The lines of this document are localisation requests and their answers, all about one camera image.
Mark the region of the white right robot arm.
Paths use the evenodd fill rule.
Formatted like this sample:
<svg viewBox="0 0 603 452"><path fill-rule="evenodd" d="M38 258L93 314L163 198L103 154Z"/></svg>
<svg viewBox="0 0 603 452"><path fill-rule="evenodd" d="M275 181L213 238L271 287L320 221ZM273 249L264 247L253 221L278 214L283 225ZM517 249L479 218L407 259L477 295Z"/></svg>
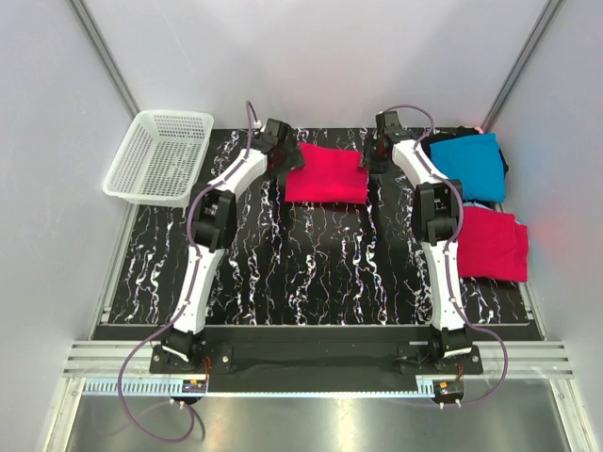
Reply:
<svg viewBox="0 0 603 452"><path fill-rule="evenodd" d="M463 227L462 184L437 169L421 147L421 140L406 138L398 111L427 111L414 105L396 105L378 113L375 128L367 137L360 166L372 174L383 174L391 165L398 167L414 189L411 229L421 244L432 287L431 326L437 331L461 331L467 324L461 307L458 272L458 236Z"/></svg>

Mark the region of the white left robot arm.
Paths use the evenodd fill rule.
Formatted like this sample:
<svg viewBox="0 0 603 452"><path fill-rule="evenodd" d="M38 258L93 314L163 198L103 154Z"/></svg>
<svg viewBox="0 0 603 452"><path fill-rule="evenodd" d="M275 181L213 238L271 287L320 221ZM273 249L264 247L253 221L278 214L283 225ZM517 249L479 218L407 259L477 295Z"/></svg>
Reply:
<svg viewBox="0 0 603 452"><path fill-rule="evenodd" d="M187 270L162 350L194 367L203 362L206 306L220 260L235 239L239 198L257 179L304 165L292 127L269 119L249 133L234 162L195 197L187 215Z"/></svg>

